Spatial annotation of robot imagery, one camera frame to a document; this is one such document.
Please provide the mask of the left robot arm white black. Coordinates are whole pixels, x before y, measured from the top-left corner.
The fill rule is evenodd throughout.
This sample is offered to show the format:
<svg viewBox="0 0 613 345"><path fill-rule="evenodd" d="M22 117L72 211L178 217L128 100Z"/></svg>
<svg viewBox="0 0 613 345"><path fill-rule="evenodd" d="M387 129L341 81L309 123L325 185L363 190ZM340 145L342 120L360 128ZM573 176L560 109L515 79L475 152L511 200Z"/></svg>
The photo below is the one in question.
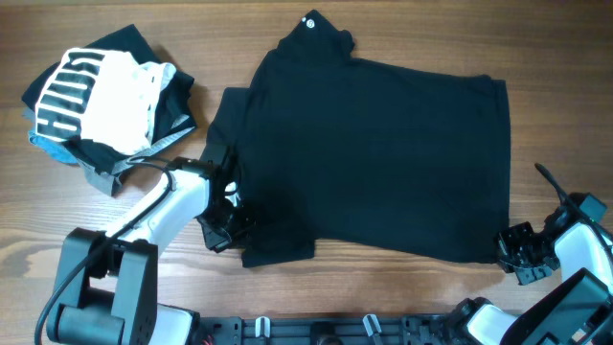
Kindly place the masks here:
<svg viewBox="0 0 613 345"><path fill-rule="evenodd" d="M234 150L209 145L200 159L133 157L161 171L158 185L105 231L73 230L64 240L54 290L34 342L212 344L198 312L158 301L158 260L193 219L207 249L236 247L253 220L238 200Z"/></svg>

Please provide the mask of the black t-shirt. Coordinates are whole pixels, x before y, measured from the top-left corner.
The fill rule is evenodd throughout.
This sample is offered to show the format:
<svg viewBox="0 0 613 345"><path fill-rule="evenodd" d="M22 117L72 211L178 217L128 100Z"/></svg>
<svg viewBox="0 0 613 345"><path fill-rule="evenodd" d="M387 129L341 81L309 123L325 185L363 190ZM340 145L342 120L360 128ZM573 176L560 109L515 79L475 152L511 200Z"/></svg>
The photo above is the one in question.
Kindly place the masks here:
<svg viewBox="0 0 613 345"><path fill-rule="evenodd" d="M507 87L355 57L311 11L246 87L229 87L207 142L231 148L256 221L247 267L310 259L319 239L492 264L510 210Z"/></svg>

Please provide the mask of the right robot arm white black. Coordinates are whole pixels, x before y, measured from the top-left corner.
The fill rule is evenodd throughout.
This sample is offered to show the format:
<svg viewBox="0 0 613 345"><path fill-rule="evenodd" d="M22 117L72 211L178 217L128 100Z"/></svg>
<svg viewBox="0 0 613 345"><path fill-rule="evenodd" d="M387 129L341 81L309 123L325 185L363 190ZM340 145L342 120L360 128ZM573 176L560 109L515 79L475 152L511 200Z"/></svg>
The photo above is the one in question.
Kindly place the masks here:
<svg viewBox="0 0 613 345"><path fill-rule="evenodd" d="M464 300L446 321L446 344L610 344L612 241L578 222L555 241L562 281L519 316Z"/></svg>

